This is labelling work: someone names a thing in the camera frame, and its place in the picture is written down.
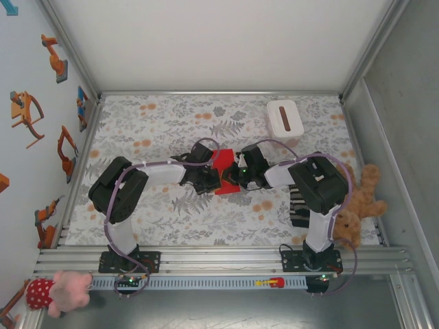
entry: red polka dot cloth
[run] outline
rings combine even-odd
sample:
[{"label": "red polka dot cloth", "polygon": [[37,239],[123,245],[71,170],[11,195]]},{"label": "red polka dot cloth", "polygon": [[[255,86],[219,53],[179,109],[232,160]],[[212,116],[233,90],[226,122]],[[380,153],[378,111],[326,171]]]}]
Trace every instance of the red polka dot cloth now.
[{"label": "red polka dot cloth", "polygon": [[36,279],[31,281],[26,289],[26,304],[31,310],[48,307],[52,303],[49,290],[54,285],[53,280]]}]

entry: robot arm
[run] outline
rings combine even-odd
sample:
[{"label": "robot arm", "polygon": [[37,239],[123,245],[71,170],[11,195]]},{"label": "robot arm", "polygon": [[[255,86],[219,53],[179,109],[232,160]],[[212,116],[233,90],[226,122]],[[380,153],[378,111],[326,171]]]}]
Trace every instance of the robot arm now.
[{"label": "robot arm", "polygon": [[[295,184],[311,210],[303,258],[310,269],[320,267],[327,253],[333,250],[331,217],[344,201],[348,192],[347,181],[326,158],[311,157],[291,165],[281,163],[270,167],[256,145],[244,148],[241,154],[247,167],[234,165],[223,172],[222,179],[245,188],[249,182],[255,182],[261,188]],[[216,169],[187,166],[188,162],[205,163],[212,155],[211,150],[197,143],[188,154],[173,157],[163,164],[145,165],[128,172],[112,206],[108,230],[111,243],[126,255],[138,249],[131,221],[126,219],[133,213],[144,188],[168,183],[183,185],[187,182],[193,185],[198,194],[219,188],[220,177]],[[94,183],[88,197],[96,210],[106,214],[117,179],[131,166],[131,162],[124,157],[115,158]]]}]

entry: brown teddy bear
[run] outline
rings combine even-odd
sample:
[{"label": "brown teddy bear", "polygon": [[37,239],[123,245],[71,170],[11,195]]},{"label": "brown teddy bear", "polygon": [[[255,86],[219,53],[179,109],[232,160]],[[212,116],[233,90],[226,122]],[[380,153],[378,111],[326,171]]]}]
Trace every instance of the brown teddy bear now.
[{"label": "brown teddy bear", "polygon": [[[333,238],[338,240],[345,238],[351,240],[355,248],[361,242],[361,220],[371,216],[381,216],[387,211],[387,204],[384,201],[374,201],[375,187],[378,185],[381,176],[379,168],[374,164],[367,164],[361,173],[361,186],[357,186],[354,172],[349,164],[344,164],[348,169],[353,183],[352,197],[344,210],[337,214],[335,219]],[[344,171],[337,166],[337,169],[346,178]],[[351,249],[348,243],[342,243]]]}]

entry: red block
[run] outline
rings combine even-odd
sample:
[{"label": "red block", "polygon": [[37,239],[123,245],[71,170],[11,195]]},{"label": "red block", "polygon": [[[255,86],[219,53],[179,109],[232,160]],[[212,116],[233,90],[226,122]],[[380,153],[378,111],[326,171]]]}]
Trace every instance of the red block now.
[{"label": "red block", "polygon": [[[229,168],[235,161],[235,155],[233,153],[232,149],[222,149],[219,153],[219,157],[217,160],[213,162],[212,168],[218,169],[219,176],[222,176],[222,172]],[[232,185],[229,182],[226,182],[225,180],[221,180],[221,188],[217,189],[215,191],[216,195],[221,194],[230,194],[230,193],[236,193],[240,192],[241,188],[237,185]]]}]

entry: aluminum rail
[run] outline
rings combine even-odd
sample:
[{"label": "aluminum rail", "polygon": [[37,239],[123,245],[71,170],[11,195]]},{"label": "aluminum rail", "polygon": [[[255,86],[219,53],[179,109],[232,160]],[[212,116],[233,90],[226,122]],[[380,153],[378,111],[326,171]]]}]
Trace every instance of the aluminum rail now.
[{"label": "aluminum rail", "polygon": [[[106,247],[65,246],[43,249],[38,257],[34,277],[52,276],[55,271],[97,272],[99,257]],[[155,276],[303,276],[311,272],[283,272],[277,247],[141,247],[141,251],[160,251],[161,265]],[[352,252],[340,250],[344,272],[354,265]],[[412,272],[410,255],[400,247],[363,246],[358,253],[358,275],[401,274]]]}]

